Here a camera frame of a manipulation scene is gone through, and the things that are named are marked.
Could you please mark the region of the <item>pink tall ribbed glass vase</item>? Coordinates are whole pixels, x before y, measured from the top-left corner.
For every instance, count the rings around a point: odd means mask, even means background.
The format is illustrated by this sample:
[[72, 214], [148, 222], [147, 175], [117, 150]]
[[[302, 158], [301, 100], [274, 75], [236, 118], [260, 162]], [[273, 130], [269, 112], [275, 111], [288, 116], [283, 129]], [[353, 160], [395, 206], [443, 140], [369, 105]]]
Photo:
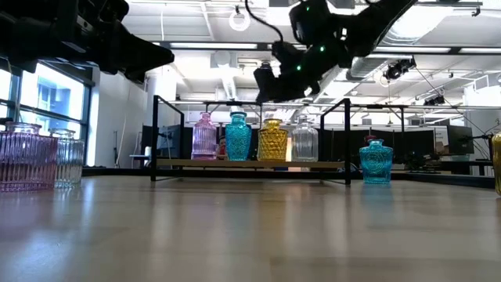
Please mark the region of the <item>pink tall ribbed glass vase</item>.
[[200, 120], [193, 126], [192, 160], [213, 161], [217, 157], [217, 129], [211, 121], [211, 114], [202, 112]]

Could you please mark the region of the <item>black aluminium table frame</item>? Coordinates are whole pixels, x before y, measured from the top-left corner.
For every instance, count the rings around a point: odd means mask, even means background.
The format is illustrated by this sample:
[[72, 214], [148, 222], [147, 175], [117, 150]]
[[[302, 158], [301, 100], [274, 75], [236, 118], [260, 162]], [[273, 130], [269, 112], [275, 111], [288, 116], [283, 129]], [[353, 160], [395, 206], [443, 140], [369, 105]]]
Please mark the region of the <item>black aluminium table frame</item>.
[[[83, 168], [83, 176], [127, 175], [148, 176], [149, 169], [131, 168]], [[233, 178], [233, 179], [293, 179], [293, 180], [340, 180], [345, 174], [340, 172], [274, 172], [274, 171], [223, 171], [223, 170], [160, 170], [156, 177], [191, 177], [191, 178]], [[443, 175], [422, 173], [393, 173], [391, 180], [437, 183], [454, 186], [470, 186], [493, 190], [495, 180], [488, 176]]]

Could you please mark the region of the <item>black partition curtain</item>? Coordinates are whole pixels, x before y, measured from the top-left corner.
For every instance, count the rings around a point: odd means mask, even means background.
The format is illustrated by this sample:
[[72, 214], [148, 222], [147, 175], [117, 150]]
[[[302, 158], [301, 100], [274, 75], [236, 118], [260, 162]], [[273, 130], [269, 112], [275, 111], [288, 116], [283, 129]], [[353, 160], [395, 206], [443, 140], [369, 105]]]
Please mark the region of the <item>black partition curtain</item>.
[[[258, 132], [252, 129], [250, 149], [247, 159], [258, 159]], [[359, 162], [359, 149], [367, 146], [364, 137], [374, 135], [382, 139], [383, 145], [391, 147], [394, 157], [398, 163], [403, 162], [403, 157], [407, 154], [426, 155], [434, 152], [434, 133], [432, 131], [420, 132], [385, 132], [371, 130], [351, 131], [347, 134], [344, 131], [323, 130], [323, 136], [319, 138], [319, 159], [321, 161], [339, 161], [345, 159], [345, 144], [350, 146], [351, 159]], [[288, 131], [287, 146], [292, 144], [292, 132]]]

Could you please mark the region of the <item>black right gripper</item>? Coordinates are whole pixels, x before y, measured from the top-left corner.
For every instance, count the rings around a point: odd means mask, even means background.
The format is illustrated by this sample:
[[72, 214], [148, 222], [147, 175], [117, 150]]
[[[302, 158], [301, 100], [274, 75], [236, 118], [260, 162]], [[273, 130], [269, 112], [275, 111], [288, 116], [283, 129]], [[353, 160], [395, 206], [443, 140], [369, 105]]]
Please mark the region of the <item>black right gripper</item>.
[[274, 42], [272, 55], [280, 62], [280, 75], [272, 69], [256, 69], [257, 103], [292, 100], [305, 97], [305, 91], [319, 94], [323, 75], [334, 68], [349, 68], [353, 55], [337, 39], [326, 39], [306, 50], [299, 50], [289, 42]]

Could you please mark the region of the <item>clear squat ribbed glass vase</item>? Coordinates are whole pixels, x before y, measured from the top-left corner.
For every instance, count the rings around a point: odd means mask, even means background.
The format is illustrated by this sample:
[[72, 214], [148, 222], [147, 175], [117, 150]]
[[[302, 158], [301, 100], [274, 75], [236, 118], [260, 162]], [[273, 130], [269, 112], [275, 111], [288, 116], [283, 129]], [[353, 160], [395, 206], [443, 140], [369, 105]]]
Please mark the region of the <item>clear squat ribbed glass vase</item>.
[[75, 131], [65, 128], [49, 129], [51, 137], [57, 138], [56, 189], [75, 188], [81, 184], [85, 144], [74, 137]]

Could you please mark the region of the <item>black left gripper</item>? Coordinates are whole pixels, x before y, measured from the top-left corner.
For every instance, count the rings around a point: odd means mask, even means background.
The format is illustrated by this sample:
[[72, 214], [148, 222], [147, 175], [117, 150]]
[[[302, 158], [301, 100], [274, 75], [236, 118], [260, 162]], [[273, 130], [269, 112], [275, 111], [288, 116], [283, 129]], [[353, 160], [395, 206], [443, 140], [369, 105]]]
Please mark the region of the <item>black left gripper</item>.
[[[54, 0], [54, 6], [54, 57], [59, 61], [121, 72], [143, 84], [147, 71], [175, 60], [170, 49], [138, 38], [122, 25], [129, 11], [125, 0]], [[126, 68], [119, 61], [122, 35], [123, 59], [142, 62]]]

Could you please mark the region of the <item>wooden shelf with black rails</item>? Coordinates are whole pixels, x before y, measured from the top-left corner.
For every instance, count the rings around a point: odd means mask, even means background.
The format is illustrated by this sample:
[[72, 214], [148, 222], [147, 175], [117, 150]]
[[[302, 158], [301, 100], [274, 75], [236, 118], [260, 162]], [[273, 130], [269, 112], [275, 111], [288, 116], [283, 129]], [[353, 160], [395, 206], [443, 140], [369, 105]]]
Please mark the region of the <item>wooden shelf with black rails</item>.
[[351, 173], [351, 158], [342, 162], [297, 162], [297, 161], [204, 161], [180, 157], [159, 157], [153, 145], [150, 156], [150, 180], [158, 176], [228, 178], [234, 169], [237, 179], [318, 179], [333, 182], [344, 180], [350, 185], [356, 178]]

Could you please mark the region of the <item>clear large ribbed glass jar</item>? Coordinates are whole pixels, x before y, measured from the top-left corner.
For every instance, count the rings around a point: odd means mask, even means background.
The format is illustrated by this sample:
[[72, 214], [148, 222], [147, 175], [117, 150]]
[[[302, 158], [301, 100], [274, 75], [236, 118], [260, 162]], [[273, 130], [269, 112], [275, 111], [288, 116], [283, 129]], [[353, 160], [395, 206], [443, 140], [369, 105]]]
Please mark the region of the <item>clear large ribbed glass jar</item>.
[[292, 132], [292, 160], [316, 162], [319, 158], [318, 132], [308, 123], [297, 125]]

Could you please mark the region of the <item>white ventilation duct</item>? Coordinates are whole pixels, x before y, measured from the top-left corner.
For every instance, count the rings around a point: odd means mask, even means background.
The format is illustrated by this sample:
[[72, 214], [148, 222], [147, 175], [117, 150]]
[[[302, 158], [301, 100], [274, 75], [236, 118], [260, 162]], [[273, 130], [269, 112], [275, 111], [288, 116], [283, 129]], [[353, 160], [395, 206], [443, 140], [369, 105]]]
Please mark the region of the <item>white ventilation duct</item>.
[[211, 55], [211, 67], [222, 81], [226, 99], [235, 102], [237, 100], [235, 77], [240, 74], [236, 53], [227, 50], [214, 52]]

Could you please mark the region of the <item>large window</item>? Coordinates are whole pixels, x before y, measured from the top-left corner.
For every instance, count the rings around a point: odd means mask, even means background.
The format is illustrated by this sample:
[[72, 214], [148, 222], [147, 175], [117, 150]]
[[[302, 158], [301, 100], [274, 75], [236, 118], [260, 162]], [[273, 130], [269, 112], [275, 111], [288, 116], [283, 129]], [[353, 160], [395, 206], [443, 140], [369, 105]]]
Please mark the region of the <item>large window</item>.
[[34, 73], [0, 69], [0, 118], [75, 131], [88, 144], [92, 71], [39, 63]]

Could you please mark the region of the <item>teal tall diamond-textured vase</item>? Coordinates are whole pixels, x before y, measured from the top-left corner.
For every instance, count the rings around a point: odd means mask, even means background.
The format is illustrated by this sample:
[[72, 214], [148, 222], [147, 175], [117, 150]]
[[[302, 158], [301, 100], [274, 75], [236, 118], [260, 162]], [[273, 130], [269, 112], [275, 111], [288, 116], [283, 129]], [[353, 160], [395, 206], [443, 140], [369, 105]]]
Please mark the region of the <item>teal tall diamond-textured vase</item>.
[[231, 122], [225, 127], [226, 153], [231, 161], [245, 161], [251, 144], [251, 127], [246, 123], [247, 114], [232, 112]]

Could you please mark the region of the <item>yellow diamond-textured glass vase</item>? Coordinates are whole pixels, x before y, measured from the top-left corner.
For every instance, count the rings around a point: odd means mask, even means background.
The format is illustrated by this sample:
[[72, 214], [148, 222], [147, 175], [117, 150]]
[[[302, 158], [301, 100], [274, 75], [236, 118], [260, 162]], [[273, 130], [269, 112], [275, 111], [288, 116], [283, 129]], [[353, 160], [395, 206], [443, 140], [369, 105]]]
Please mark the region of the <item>yellow diamond-textured glass vase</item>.
[[264, 120], [263, 128], [258, 132], [258, 160], [285, 161], [287, 158], [288, 131], [280, 128], [280, 119]]

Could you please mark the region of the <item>dark background desk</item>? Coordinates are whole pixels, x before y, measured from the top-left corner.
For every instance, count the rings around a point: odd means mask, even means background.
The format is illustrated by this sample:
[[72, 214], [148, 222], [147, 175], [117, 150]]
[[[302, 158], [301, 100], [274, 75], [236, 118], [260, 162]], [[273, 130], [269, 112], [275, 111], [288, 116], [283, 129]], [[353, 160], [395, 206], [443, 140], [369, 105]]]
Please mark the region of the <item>dark background desk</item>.
[[469, 175], [471, 168], [477, 168], [480, 176], [486, 176], [488, 169], [493, 169], [491, 161], [428, 161], [425, 164], [426, 168], [435, 171], [451, 172], [457, 175]]

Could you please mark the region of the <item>pink squat ribbed glass vase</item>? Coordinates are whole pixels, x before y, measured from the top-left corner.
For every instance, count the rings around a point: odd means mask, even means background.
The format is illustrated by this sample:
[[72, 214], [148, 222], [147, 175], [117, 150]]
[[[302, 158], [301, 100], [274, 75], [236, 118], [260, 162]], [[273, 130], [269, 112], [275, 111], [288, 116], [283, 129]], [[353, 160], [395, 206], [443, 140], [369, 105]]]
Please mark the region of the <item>pink squat ribbed glass vase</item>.
[[0, 192], [52, 190], [58, 139], [40, 125], [8, 121], [0, 132]]

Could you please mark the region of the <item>black metal background frame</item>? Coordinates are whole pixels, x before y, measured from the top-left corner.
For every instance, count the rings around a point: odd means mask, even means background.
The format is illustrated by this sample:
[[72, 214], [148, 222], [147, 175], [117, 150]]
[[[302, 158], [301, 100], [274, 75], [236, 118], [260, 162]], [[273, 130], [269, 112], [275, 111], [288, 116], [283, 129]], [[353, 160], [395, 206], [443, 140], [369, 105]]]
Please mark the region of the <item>black metal background frame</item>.
[[243, 107], [249, 106], [252, 111], [259, 117], [259, 128], [262, 128], [263, 125], [263, 105], [261, 103], [251, 102], [251, 101], [236, 101], [236, 100], [227, 100], [227, 101], [203, 101], [202, 104], [205, 106], [206, 112], [208, 112], [208, 107], [210, 105], [217, 106], [227, 106], [227, 107]]
[[402, 130], [407, 125], [403, 105], [352, 104], [348, 117], [352, 126]]

